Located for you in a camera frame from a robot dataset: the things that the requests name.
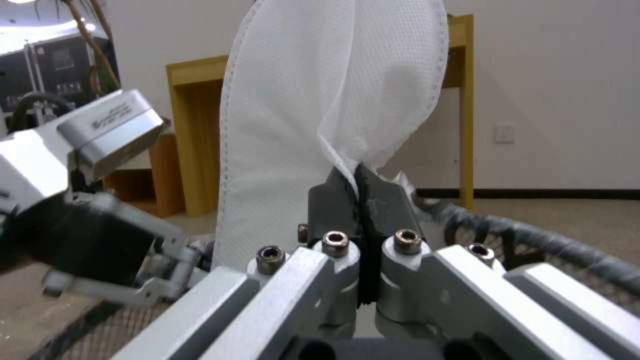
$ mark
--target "ceiling light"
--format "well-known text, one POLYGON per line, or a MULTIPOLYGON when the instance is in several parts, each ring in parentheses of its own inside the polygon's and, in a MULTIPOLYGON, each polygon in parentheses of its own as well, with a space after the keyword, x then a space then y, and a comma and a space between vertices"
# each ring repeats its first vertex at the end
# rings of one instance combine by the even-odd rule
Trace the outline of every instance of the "ceiling light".
POLYGON ((28 3, 32 3, 35 0, 7 0, 10 3, 14 3, 14 4, 28 4, 28 3))

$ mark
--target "stitched edge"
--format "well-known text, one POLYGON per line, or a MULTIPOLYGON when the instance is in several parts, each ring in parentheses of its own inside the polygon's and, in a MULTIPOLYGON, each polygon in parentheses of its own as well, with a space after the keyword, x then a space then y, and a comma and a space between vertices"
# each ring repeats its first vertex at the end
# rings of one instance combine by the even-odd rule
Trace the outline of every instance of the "stitched edge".
POLYGON ((225 79, 222 86, 222 98, 223 98, 223 109, 221 111, 222 115, 222 123, 220 126, 220 133, 222 135, 222 142, 220 147, 222 148, 222 159, 220 166, 220 191, 218 201, 218 219, 216 221, 216 235, 220 233, 222 230, 222 224, 224 224, 225 218, 225 210, 227 203, 227 183, 228 183, 228 109, 229 102, 231 99, 231 89, 233 84, 234 73, 236 71, 237 59, 242 51, 242 47, 244 44, 244 40, 246 38, 247 31, 253 22, 255 16, 258 14, 262 4, 265 0, 256 1, 251 8, 249 8, 249 12, 244 17, 242 24, 240 25, 241 31, 239 32, 239 36, 236 36, 234 43, 231 47, 231 52, 229 55, 229 59, 227 60, 227 68, 225 69, 225 79))

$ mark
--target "wooden table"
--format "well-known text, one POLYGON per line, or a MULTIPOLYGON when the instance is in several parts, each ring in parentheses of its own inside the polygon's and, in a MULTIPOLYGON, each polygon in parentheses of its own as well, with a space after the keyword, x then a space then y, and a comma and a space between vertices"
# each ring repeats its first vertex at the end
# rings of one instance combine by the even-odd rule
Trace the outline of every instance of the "wooden table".
MULTIPOLYGON (((460 88, 460 202, 473 208, 474 19, 449 19, 449 62, 444 88, 460 88)), ((218 207, 219 107, 226 56, 167 65, 186 211, 198 216, 218 207)))

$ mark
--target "hex socket bolt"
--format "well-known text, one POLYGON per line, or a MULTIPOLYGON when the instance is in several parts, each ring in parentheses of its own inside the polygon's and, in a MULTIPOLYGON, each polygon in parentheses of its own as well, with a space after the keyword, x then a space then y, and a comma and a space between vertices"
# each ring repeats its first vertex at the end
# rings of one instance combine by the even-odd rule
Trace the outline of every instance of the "hex socket bolt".
POLYGON ((394 234, 394 249, 404 255, 415 255, 420 252, 422 238, 409 229, 401 229, 394 234))
POLYGON ((492 266, 495 254, 492 249, 484 246, 482 243, 473 243, 467 247, 467 250, 483 263, 492 266))
POLYGON ((328 231, 322 237, 322 252, 332 258, 341 258, 349 253, 349 236, 342 231, 328 231))
POLYGON ((284 264, 284 251, 276 245, 260 248, 255 255, 255 262, 260 274, 273 275, 284 264))

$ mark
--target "black cable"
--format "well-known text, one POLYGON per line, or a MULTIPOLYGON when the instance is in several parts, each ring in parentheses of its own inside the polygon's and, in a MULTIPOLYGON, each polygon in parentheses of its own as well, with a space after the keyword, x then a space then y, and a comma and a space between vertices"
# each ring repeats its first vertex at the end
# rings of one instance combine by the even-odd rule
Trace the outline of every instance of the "black cable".
POLYGON ((48 101, 56 105, 61 110, 61 113, 57 114, 58 116, 73 110, 71 104, 60 96, 48 92, 30 92, 20 99, 10 120, 6 122, 6 128, 9 134, 14 131, 31 129, 38 126, 38 124, 35 124, 33 121, 30 122, 27 116, 27 111, 33 107, 33 104, 37 101, 48 101))

